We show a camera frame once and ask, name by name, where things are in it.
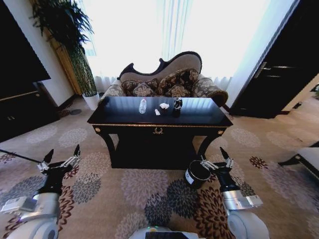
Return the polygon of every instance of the sofa armrest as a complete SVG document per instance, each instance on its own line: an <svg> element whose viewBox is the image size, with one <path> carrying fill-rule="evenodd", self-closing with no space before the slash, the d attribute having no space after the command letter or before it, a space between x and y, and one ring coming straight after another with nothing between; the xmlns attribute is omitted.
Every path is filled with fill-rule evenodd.
<svg viewBox="0 0 319 239"><path fill-rule="evenodd" d="M121 86L121 81L116 80L100 98L99 103L102 102L106 96L126 96Z"/></svg>
<svg viewBox="0 0 319 239"><path fill-rule="evenodd" d="M226 91L218 88L210 78L200 75L193 86L193 97L212 98L213 101L222 107L228 100Z"/></svg>

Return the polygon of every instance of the table leg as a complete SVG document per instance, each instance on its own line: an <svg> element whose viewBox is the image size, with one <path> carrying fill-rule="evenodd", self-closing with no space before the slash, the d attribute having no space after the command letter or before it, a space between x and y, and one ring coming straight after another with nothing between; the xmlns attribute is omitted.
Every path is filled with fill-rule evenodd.
<svg viewBox="0 0 319 239"><path fill-rule="evenodd" d="M292 157L291 159L288 159L287 161L284 161L284 162L279 162L278 164L280 166L295 165L295 164L299 164L299 159L300 159L300 155L297 154L294 157Z"/></svg>
<svg viewBox="0 0 319 239"><path fill-rule="evenodd" d="M214 139L216 139L217 137L220 137L221 135L222 135L222 133L216 132L216 133L213 134L213 135L207 136L207 137L203 140L203 142L201 143L197 155L198 155L199 157L200 157L201 155L205 155L205 152L206 152L208 146L210 145L210 143L212 143Z"/></svg>
<svg viewBox="0 0 319 239"><path fill-rule="evenodd" d="M113 144L113 140L111 139L110 135L108 133L102 134L97 133L102 139L104 139L106 146L108 147L109 153L110 153L110 159L113 160L113 155L115 153L115 147Z"/></svg>

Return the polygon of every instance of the potted plant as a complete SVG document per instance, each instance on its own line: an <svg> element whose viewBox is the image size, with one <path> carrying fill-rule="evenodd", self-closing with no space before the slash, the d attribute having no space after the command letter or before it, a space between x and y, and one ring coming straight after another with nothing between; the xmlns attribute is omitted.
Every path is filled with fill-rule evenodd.
<svg viewBox="0 0 319 239"><path fill-rule="evenodd" d="M99 95L81 45L89 40L84 32L93 33L89 17L73 0L37 0L32 8L34 26L40 27L42 35L47 29L49 40L54 38L66 49L82 96L90 109L95 110Z"/></svg>

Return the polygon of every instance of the white curtain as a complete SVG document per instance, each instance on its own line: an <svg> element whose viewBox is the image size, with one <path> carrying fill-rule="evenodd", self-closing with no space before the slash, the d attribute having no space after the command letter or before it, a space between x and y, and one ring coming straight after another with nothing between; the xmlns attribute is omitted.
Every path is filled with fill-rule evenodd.
<svg viewBox="0 0 319 239"><path fill-rule="evenodd" d="M195 0L182 51L202 58L202 74L226 90L270 0Z"/></svg>
<svg viewBox="0 0 319 239"><path fill-rule="evenodd" d="M130 63L153 72L182 51L197 52L202 74L226 89L270 0L77 0L94 35L84 45L104 92Z"/></svg>

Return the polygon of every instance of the plastic bottle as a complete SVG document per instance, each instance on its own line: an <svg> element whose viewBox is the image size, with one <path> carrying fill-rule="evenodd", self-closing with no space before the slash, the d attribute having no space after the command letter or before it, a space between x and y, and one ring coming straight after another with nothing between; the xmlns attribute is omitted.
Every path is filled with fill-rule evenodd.
<svg viewBox="0 0 319 239"><path fill-rule="evenodd" d="M146 100L145 99L142 99L141 100L141 103L140 103L140 108L139 108L139 112L141 114L144 114L146 111Z"/></svg>

